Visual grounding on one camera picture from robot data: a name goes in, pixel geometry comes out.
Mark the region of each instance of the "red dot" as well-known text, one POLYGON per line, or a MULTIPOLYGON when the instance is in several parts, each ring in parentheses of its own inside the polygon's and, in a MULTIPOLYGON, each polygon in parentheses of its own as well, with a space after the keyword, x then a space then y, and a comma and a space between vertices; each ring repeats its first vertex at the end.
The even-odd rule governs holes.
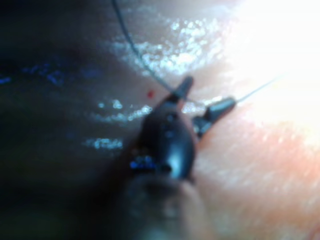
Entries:
POLYGON ((155 91, 154 91, 154 90, 148 91, 147 97, 148 97, 149 99, 152 99, 154 96, 155 96, 155 91))

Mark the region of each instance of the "blood spot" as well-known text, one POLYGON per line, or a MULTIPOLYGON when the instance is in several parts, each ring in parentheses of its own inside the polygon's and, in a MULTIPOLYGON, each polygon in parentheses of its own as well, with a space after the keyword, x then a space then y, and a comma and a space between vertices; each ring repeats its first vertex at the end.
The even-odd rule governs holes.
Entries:
POLYGON ((150 91, 148 91, 148 93, 147 93, 147 97, 148 97, 149 99, 153 99, 153 98, 154 98, 154 96, 155 96, 155 91, 154 91, 154 90, 150 90, 150 91))

